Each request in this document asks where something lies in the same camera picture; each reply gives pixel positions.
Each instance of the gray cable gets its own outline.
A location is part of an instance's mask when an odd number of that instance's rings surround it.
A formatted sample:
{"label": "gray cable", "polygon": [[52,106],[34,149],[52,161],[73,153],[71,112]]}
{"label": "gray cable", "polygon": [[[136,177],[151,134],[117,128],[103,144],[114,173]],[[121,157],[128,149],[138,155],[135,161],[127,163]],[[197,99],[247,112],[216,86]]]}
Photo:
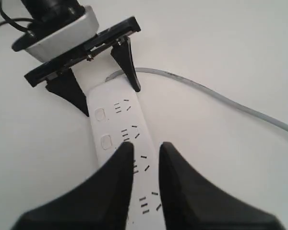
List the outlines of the gray cable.
{"label": "gray cable", "polygon": [[[255,111],[253,109],[250,109],[250,108],[248,108],[248,107],[246,107],[246,106],[244,106],[242,104],[234,102],[231,99],[229,99],[229,98],[227,98],[227,97],[225,97],[225,96],[223,96],[223,95],[221,95],[221,94],[219,94],[219,93],[217,93],[217,92],[215,92],[215,91],[213,91],[213,90],[211,90],[211,89],[209,89],[209,88],[207,88],[207,87],[205,87],[205,86],[203,86],[201,84],[198,84],[198,83],[196,83],[196,82],[194,82],[192,80],[184,78],[182,76],[178,76],[176,74],[169,73],[169,72],[166,72],[166,71],[163,71],[163,70],[151,69],[151,68],[135,68],[135,71],[136,72],[141,72],[141,73],[156,74],[156,75],[160,75],[160,76],[164,76],[164,77],[167,77],[167,78],[174,79],[176,81],[180,81],[180,82],[185,83],[187,85],[190,85],[190,86],[192,86],[192,87],[194,87],[194,88],[196,88],[196,89],[198,89],[198,90],[200,90],[202,92],[207,93],[208,95],[218,99],[219,101],[221,101],[221,102],[223,102],[223,103],[225,103],[225,104],[227,104],[227,105],[229,105],[229,106],[231,106],[231,107],[233,107],[235,109],[239,109],[239,110],[241,110],[241,111],[243,111],[245,113],[248,113],[248,114],[250,114],[252,116],[255,116],[255,117],[257,117],[257,118],[259,118],[261,120],[269,122],[272,125],[275,125],[275,126],[277,126],[277,127],[279,127],[279,128],[281,128],[281,129],[283,129],[283,130],[288,132],[288,125],[286,123],[281,122],[279,120],[276,120],[273,117],[267,116],[267,115],[262,114],[262,113],[260,113],[258,111]],[[124,74],[124,72],[122,70],[118,70],[118,71],[112,73],[110,76],[108,76],[106,78],[106,81],[112,80],[112,79],[114,79],[117,76],[120,76],[122,74]]]}

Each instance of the black cable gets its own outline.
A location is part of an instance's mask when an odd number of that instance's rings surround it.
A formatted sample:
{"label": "black cable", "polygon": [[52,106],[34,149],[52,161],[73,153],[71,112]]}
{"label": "black cable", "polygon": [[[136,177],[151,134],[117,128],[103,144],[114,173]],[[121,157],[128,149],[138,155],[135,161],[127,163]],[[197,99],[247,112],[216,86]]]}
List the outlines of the black cable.
{"label": "black cable", "polygon": [[[30,23],[34,23],[35,20],[31,19],[31,18],[12,18],[11,19],[13,22],[30,22]],[[0,27],[3,25],[9,24],[7,21],[2,21],[0,22]]]}
{"label": "black cable", "polygon": [[8,15],[5,14],[5,12],[2,9],[2,0],[0,0],[0,15],[2,18],[4,18],[4,20],[10,24],[12,27],[14,27],[15,29],[21,31],[21,32],[27,32],[28,28],[23,27],[19,24],[17,24],[12,18],[10,18]]}

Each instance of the power outlet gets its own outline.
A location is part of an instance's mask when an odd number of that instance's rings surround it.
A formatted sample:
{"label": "power outlet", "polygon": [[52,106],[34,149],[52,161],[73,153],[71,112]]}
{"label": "power outlet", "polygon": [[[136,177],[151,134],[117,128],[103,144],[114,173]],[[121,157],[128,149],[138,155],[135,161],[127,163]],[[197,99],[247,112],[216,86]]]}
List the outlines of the power outlet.
{"label": "power outlet", "polygon": [[100,167],[122,142],[134,144],[134,178],[126,229],[165,230],[157,150],[136,93],[120,77],[92,89],[87,105]]}

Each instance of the white power strip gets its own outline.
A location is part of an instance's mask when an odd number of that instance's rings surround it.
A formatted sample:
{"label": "white power strip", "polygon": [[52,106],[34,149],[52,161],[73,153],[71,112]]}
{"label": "white power strip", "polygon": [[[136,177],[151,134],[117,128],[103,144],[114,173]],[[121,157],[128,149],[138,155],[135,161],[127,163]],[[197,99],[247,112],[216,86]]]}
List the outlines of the white power strip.
{"label": "white power strip", "polygon": [[165,230],[157,151],[136,93],[125,77],[93,88],[87,105],[101,167],[124,141],[134,144],[134,178],[127,230]]}

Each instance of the white background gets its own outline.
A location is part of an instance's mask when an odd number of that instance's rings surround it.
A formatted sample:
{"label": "white background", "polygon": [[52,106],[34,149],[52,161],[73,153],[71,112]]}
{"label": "white background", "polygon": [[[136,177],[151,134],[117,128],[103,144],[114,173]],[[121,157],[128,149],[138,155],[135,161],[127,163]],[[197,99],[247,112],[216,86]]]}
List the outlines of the white background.
{"label": "white background", "polygon": [[[288,123],[288,0],[82,0],[100,30],[136,16],[135,66],[197,81]],[[12,16],[29,16],[20,0]],[[89,119],[23,75],[39,62],[11,50],[0,28],[0,230],[94,173]],[[87,93],[118,69],[109,50],[75,66]],[[156,147],[171,141],[202,175],[276,214],[288,229],[288,134],[180,83],[138,74],[139,100]]]}

